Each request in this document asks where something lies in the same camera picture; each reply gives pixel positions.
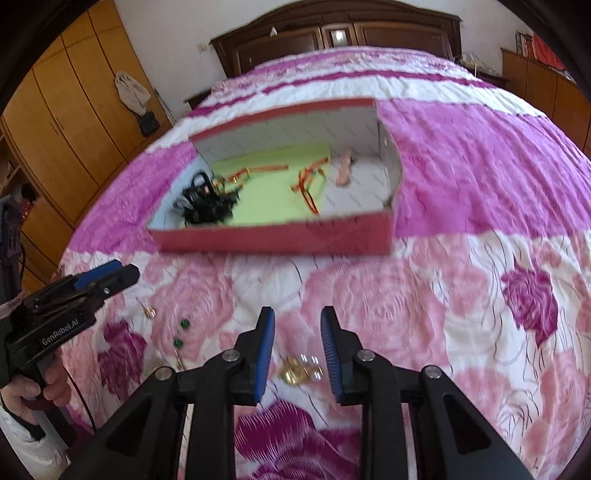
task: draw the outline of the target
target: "white sleeve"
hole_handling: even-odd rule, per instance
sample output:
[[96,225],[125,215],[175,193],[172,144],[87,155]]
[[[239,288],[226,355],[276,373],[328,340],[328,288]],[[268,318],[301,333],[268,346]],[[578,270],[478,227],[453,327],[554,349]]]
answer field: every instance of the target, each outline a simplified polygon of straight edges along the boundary
[[64,454],[58,452],[46,435],[35,440],[0,407],[0,428],[18,458],[35,480],[57,480],[67,467]]

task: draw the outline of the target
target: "red box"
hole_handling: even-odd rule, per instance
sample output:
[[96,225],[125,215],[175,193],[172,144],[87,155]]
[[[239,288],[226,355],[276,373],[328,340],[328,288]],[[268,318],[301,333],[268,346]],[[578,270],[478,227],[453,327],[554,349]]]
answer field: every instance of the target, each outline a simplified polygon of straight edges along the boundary
[[[302,103],[214,126],[191,138],[197,158],[182,172],[148,223],[163,251],[254,254],[389,254],[402,165],[372,99]],[[320,216],[276,225],[180,227],[172,205],[193,174],[211,176],[215,161],[281,147],[328,144],[336,175],[340,156],[355,152],[352,181],[326,187]]]

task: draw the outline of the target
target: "bed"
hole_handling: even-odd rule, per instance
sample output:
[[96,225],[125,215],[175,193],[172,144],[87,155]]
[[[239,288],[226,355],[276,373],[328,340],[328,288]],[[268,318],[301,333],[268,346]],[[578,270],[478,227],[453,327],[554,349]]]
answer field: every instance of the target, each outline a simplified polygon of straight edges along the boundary
[[[238,477],[357,478],[359,410],[338,407],[327,379],[294,388],[279,376],[285,356],[323,359],[319,314],[332,304],[396,365],[440,365],[536,478],[557,478],[591,418],[589,160],[542,112],[451,61],[461,53],[452,15],[305,1],[212,42],[228,80],[114,181],[63,257],[66,273],[113,258],[141,270],[63,351],[97,424],[158,366],[203,364],[270,305],[267,391],[258,409],[236,411]],[[378,100],[404,167],[390,256],[158,252],[145,224],[197,155],[191,135],[357,97]],[[87,422],[75,396],[72,410]]]

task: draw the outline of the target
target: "human hand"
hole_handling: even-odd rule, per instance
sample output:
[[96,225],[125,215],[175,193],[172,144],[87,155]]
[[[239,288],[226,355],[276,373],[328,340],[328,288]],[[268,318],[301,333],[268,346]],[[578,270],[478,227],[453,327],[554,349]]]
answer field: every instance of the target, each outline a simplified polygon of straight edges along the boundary
[[[56,357],[45,372],[47,386],[43,389],[43,396],[57,407],[65,407],[70,402],[72,391],[67,379],[64,364],[61,358]],[[23,402],[23,397],[36,397],[41,392],[36,382],[21,375],[15,375],[0,392],[4,405],[10,412],[32,425],[37,425],[33,412]]]

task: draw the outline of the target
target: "book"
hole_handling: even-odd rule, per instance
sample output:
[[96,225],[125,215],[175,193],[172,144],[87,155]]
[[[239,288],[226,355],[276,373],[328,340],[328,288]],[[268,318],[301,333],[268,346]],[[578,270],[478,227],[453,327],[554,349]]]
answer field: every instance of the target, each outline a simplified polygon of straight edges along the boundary
[[519,55],[523,55],[523,46],[521,45],[521,34],[519,32],[515,33],[515,49]]
[[517,36],[519,37],[517,40],[517,51],[524,57],[537,60],[538,55],[535,50],[534,37],[521,32],[517,32]]

